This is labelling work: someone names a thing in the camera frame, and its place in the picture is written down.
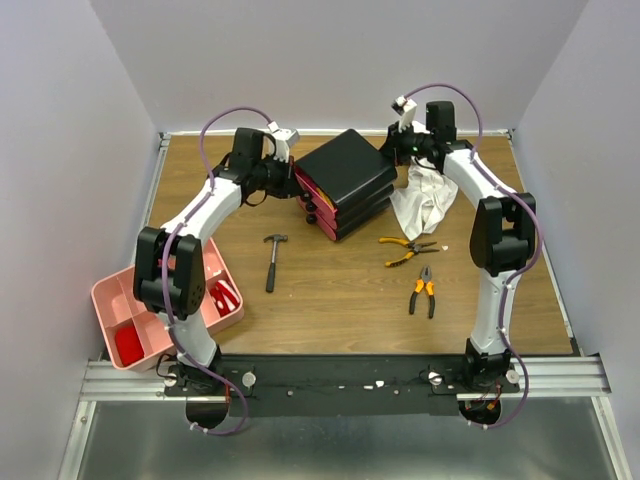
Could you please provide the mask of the pink top drawer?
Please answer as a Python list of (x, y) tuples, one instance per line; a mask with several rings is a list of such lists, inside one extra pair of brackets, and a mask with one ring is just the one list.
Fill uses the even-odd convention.
[(295, 168), (295, 175), (296, 175), (296, 179), (297, 179), (298, 183), (300, 184), (301, 188), (303, 189), (303, 191), (308, 193), (309, 200), (312, 197), (319, 197), (317, 195), (316, 191), (315, 191), (315, 188), (319, 187), (319, 186), (316, 185), (316, 183), (311, 179), (311, 177), (309, 175), (307, 175), (304, 171), (302, 171), (298, 167)]

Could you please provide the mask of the black drawer cabinet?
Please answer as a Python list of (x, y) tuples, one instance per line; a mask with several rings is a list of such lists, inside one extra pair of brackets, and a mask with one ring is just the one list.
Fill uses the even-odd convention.
[(332, 200), (343, 240), (391, 205), (395, 165), (353, 129), (295, 162)]

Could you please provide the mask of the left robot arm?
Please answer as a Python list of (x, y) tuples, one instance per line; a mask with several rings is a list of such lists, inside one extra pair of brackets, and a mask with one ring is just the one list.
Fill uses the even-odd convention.
[(280, 199), (302, 193), (290, 154), (298, 141), (297, 130), (274, 122), (265, 132), (237, 129), (230, 152), (207, 168), (194, 199), (162, 227), (147, 226), (137, 237), (134, 298), (161, 319), (177, 360), (190, 367), (188, 384), (201, 395), (214, 393), (226, 381), (217, 366), (220, 350), (204, 321), (204, 245), (254, 193)]

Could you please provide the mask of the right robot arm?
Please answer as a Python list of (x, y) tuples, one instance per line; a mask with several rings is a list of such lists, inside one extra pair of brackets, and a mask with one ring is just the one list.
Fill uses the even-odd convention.
[(467, 339), (460, 379), (480, 392), (504, 378), (512, 358), (509, 327), (515, 291), (528, 262), (539, 255), (535, 198), (498, 179), (475, 147), (457, 137), (450, 101), (430, 102), (426, 123), (414, 120), (417, 104), (400, 96), (392, 103), (399, 120), (388, 128), (383, 156), (398, 164), (424, 161), (452, 180), (476, 207), (470, 255), (480, 271), (474, 328)]

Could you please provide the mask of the pink middle drawer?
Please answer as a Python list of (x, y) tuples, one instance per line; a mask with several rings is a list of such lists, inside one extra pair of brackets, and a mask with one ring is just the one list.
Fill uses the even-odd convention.
[(318, 220), (324, 221), (332, 228), (337, 227), (336, 211), (324, 200), (319, 197), (312, 197), (308, 201), (305, 201), (302, 197), (297, 197), (296, 200), (306, 215), (315, 215)]

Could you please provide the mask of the white cloth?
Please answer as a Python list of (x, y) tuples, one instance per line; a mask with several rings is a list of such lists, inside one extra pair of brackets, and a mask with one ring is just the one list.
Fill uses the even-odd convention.
[(458, 185), (437, 170), (416, 164), (408, 168), (408, 183), (390, 196), (396, 220), (405, 237), (412, 241), (432, 234), (453, 205)]

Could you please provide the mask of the red white item in tray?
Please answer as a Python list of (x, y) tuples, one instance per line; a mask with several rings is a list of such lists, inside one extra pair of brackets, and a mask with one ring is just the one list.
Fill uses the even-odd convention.
[(229, 315), (239, 307), (240, 300), (237, 293), (225, 280), (215, 282), (210, 288), (209, 294), (221, 317)]

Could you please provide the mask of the pink compartment tray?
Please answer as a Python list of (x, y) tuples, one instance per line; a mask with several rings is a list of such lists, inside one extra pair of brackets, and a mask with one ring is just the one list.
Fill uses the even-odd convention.
[[(243, 298), (214, 241), (209, 241), (204, 246), (203, 260), (206, 280), (202, 303), (204, 324), (210, 334), (217, 334), (243, 318)], [(174, 353), (175, 348), (165, 331), (163, 321), (134, 298), (133, 280), (134, 268), (130, 266), (98, 281), (92, 287), (91, 298), (113, 367), (118, 370), (142, 372), (150, 369), (161, 354)], [(219, 280), (227, 281), (240, 300), (239, 307), (223, 317), (219, 315), (209, 294), (210, 288)], [(144, 357), (128, 367), (123, 367), (116, 351), (114, 335), (120, 327), (130, 324), (137, 330)]]

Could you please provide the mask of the red block in tray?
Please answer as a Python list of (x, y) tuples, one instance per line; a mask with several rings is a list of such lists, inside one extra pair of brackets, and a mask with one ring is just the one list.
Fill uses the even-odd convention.
[(123, 367), (128, 367), (144, 357), (144, 350), (133, 324), (120, 327), (114, 335), (117, 354)]

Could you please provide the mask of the black handled hammer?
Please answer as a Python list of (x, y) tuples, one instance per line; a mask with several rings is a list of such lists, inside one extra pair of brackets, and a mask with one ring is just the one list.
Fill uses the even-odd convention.
[(276, 261), (277, 261), (277, 251), (278, 245), (283, 242), (288, 241), (288, 236), (284, 234), (272, 234), (268, 235), (263, 239), (264, 243), (271, 242), (272, 243), (272, 251), (270, 257), (270, 264), (266, 278), (265, 291), (267, 293), (273, 293), (275, 289), (275, 279), (276, 279)]

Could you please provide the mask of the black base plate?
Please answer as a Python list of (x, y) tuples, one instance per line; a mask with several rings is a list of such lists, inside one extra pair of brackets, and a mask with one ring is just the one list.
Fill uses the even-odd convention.
[(181, 363), (164, 376), (164, 393), (184, 398), (187, 419), (217, 431), (227, 417), (345, 417), (428, 414), (494, 425), (500, 400), (520, 390), (513, 366), (486, 387), (461, 378), (461, 354), (225, 354), (214, 384)]

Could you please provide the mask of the aluminium rail frame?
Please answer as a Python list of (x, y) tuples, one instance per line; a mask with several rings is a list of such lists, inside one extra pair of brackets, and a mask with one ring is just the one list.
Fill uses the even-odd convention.
[(358, 193), (326, 202), (318, 174), (296, 177), (255, 134), (215, 144), (252, 168), (242, 185), (207, 182), (200, 212), (155, 218), (140, 257), (179, 242), (172, 290), (180, 324), (216, 346), (197, 352), (165, 323), (157, 267), (134, 266), (92, 291), (107, 344), (136, 333), (143, 356), (115, 347), (88, 365), (83, 402), (104, 403), (85, 457), (90, 479), (627, 479), (604, 409), (601, 359), (573, 347), (526, 355), (519, 331), (564, 332), (539, 269), (526, 207), (506, 175), (484, 177), (456, 142), (459, 187), (437, 253), (403, 266), (387, 249), (390, 213)]

